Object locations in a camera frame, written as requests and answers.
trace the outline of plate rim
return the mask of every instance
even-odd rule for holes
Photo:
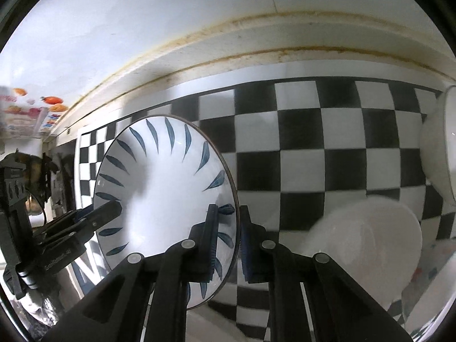
[[[187,310],[192,310],[196,307],[199,307],[201,305],[204,305],[206,302],[208,302],[209,300],[211,300],[221,289],[222,287],[226,284],[227,280],[228,280],[228,275],[231,274],[231,272],[233,271],[233,268],[234,268],[234,264],[236,263],[237,261],[237,258],[238,258],[238,254],[239,254],[239,247],[240,247],[240,242],[241,242],[241,219],[240,219],[240,209],[239,209],[239,200],[238,200],[238,191],[236,189],[236,185],[234,185],[234,180],[233,180],[233,177],[231,175],[231,171],[229,170],[228,168],[228,165],[225,161],[225,159],[223,158],[222,156],[222,153],[219,152],[219,150],[217,149],[217,147],[214,145],[214,143],[212,142],[212,140],[197,126],[195,126],[193,124],[193,122],[191,121],[188,121],[186,119],[184,119],[183,117],[180,117],[180,116],[175,116],[175,115],[172,115],[172,114],[153,114],[153,115],[147,115],[147,116],[144,116],[144,117],[141,117],[140,119],[137,119],[136,121],[130,123],[129,125],[125,126],[113,139],[113,141],[111,142],[111,145],[108,147],[108,149],[106,150],[106,152],[104,153],[103,155],[103,159],[101,160],[100,163],[103,163],[105,157],[106,157],[106,154],[108,153],[108,151],[111,149],[111,147],[113,146],[114,144],[114,141],[126,130],[128,129],[129,127],[131,127],[132,125],[134,125],[135,123],[137,122],[140,122],[144,119],[150,119],[150,118],[155,118],[155,117],[168,117],[168,118],[172,118],[172,119],[177,119],[179,121],[182,121],[183,123],[187,124],[188,126],[192,127],[194,130],[196,130],[212,147],[212,149],[215,151],[215,154],[218,156],[218,159],[222,162],[222,165],[223,165],[223,168],[225,169],[225,173],[228,177],[228,181],[230,183],[230,187],[231,187],[231,192],[233,193],[233,198],[234,198],[234,205],[235,205],[235,209],[236,209],[236,238],[235,238],[235,241],[234,241],[234,252],[233,252],[233,259],[231,260],[231,263],[228,267],[228,271],[225,275],[225,277],[223,278],[222,282],[220,283],[219,287],[215,290],[215,292],[213,292],[208,298],[206,299],[203,299],[203,301],[195,306],[192,306],[192,307],[188,307]],[[99,170],[97,171],[97,175],[95,177],[95,187],[97,186],[97,181],[98,181],[98,178],[99,178],[99,173],[100,173],[100,170],[101,170],[101,164],[100,164],[100,168]],[[93,190],[93,196],[92,196],[92,199],[93,199],[93,202],[95,202],[95,189]],[[97,230],[95,231],[95,235],[97,236],[97,242],[99,241],[99,235],[98,235],[98,232]],[[111,272],[113,269],[111,268],[110,264],[108,263],[107,259],[106,259],[106,256],[105,254],[103,253],[103,251],[101,250],[101,246],[99,243],[97,243],[98,246],[100,247],[100,252],[101,254],[103,255],[103,258],[104,258],[104,261],[105,263],[108,265],[109,267],[109,272]]]

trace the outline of black and white checkered tile wall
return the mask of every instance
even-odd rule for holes
[[[423,244],[453,237],[454,210],[426,182],[420,162],[421,125],[438,95],[403,82],[318,77],[180,98],[81,136],[82,204],[92,202],[97,170],[115,136],[143,116],[171,113],[215,143],[252,221],[292,251],[320,217],[372,194],[406,204],[421,223]],[[237,269],[210,307],[250,341],[268,341],[268,286],[247,284]],[[401,319],[400,300],[389,311]]]

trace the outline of orange fruit image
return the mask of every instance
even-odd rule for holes
[[[21,89],[19,87],[15,87],[13,88],[14,92],[19,95],[19,96],[25,96],[27,95],[27,91],[25,91],[24,89]]]
[[[50,111],[58,111],[58,112],[61,112],[61,111],[66,111],[68,110],[68,107],[66,105],[63,105],[63,104],[55,104],[55,105],[52,105],[49,107],[49,110]]]
[[[51,105],[63,103],[63,100],[56,96],[41,97],[41,100]]]

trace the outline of silver screw head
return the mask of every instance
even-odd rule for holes
[[[185,248],[185,249],[193,248],[195,246],[195,241],[191,240],[191,239],[186,239],[186,240],[182,241],[181,246],[182,246],[182,248]]]
[[[141,255],[139,253],[132,253],[131,255],[128,256],[127,260],[131,264],[137,264],[138,262],[141,261]]]
[[[326,253],[317,253],[315,260],[320,264],[327,264],[329,262],[329,256]]]
[[[261,246],[265,249],[274,249],[275,242],[272,240],[265,240],[263,243],[261,243]]]

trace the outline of white plate with blue leaf pattern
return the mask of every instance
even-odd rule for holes
[[[95,183],[94,208],[117,200],[122,214],[97,230],[113,269],[130,253],[165,252],[188,238],[219,207],[212,281],[190,283],[188,308],[210,299],[223,286],[239,247],[239,204],[225,161],[193,124],[174,116],[151,116],[124,129],[104,155]]]

